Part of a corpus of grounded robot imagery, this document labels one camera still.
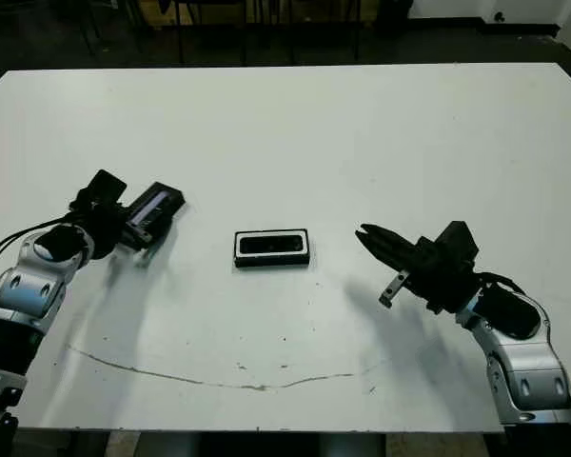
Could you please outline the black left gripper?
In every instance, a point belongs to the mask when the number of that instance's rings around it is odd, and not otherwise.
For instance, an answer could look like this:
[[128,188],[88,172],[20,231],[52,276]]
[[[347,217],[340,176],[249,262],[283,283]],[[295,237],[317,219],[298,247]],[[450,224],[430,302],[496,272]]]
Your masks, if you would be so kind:
[[84,188],[69,204],[69,221],[82,229],[92,240],[89,256],[98,260],[110,254],[120,245],[140,251],[153,243],[151,234],[137,228],[124,228],[127,217],[139,210],[140,202],[128,205],[119,202],[124,188]]

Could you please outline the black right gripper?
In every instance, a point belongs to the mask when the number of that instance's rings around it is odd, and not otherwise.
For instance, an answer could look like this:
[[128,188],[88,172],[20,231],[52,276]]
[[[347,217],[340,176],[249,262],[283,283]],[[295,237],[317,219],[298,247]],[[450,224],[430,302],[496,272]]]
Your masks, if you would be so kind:
[[377,260],[397,271],[379,298],[387,308],[406,288],[423,298],[432,312],[454,313],[478,288],[473,267],[479,249],[471,239],[422,237],[413,244],[393,230],[368,223],[355,234]]

